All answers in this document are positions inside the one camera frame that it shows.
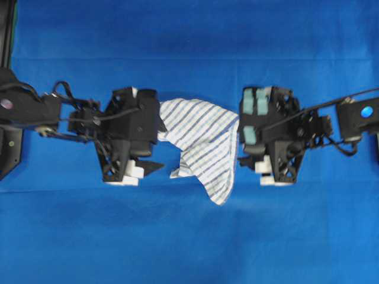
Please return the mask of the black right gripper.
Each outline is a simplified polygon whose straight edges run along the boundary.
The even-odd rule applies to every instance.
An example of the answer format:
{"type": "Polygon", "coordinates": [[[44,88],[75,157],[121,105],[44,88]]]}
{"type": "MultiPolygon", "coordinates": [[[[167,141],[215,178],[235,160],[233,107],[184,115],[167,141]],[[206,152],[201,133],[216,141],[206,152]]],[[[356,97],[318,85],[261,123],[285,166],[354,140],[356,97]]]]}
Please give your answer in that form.
{"type": "Polygon", "coordinates": [[[302,111],[293,92],[273,86],[268,121],[263,126],[265,142],[263,161],[255,156],[238,157],[241,167],[261,174],[262,186],[296,183],[306,150],[325,146],[332,134],[330,116],[320,116],[318,109],[302,111]]]}

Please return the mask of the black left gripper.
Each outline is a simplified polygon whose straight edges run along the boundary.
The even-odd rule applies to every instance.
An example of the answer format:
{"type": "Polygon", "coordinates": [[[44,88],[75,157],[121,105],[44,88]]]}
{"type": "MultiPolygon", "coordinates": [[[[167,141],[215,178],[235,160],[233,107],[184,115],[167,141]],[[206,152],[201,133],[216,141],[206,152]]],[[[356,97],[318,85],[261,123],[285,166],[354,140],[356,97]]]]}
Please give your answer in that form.
{"type": "MultiPolygon", "coordinates": [[[[70,98],[75,110],[68,119],[68,131],[74,133],[75,141],[93,142],[98,155],[102,181],[109,185],[137,186],[141,178],[160,170],[163,163],[138,161],[131,155],[131,141],[127,138],[128,116],[138,108],[132,106],[131,88],[118,89],[112,93],[105,111],[98,102],[70,98]]],[[[158,132],[166,132],[160,116],[158,132]]]]}

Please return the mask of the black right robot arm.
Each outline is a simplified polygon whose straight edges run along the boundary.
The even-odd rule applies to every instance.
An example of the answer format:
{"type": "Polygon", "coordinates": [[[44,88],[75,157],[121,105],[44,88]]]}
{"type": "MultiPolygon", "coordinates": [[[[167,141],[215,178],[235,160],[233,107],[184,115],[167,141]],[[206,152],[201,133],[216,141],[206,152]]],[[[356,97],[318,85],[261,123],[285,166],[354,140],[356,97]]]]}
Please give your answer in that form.
{"type": "Polygon", "coordinates": [[[246,87],[239,105],[241,166],[261,185],[292,185],[307,150],[333,146],[351,157],[363,133],[378,134],[378,98],[354,95],[301,108],[291,89],[246,87]]]}

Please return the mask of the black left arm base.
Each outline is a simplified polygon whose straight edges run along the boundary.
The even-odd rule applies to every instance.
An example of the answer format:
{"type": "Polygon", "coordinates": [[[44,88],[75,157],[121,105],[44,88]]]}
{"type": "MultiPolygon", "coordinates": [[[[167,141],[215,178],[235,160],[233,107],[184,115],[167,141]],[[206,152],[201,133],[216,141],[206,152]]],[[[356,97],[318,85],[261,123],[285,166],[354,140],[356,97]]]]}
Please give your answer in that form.
{"type": "Polygon", "coordinates": [[[1,180],[21,162],[23,130],[1,128],[1,180]]]}

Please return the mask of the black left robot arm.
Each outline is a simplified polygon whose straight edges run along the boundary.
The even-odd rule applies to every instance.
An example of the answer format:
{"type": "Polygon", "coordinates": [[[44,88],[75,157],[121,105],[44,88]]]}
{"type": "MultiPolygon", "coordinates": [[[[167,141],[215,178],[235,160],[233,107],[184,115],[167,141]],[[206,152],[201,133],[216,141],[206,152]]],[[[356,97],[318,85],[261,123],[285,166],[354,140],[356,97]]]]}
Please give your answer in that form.
{"type": "Polygon", "coordinates": [[[9,68],[1,68],[1,178],[21,162],[24,130],[42,137],[95,146],[102,180],[111,185],[137,185],[139,179],[163,168],[148,161],[158,133],[166,127],[154,89],[126,87],[112,92],[102,110],[100,102],[72,95],[58,81],[39,96],[9,68]]]}

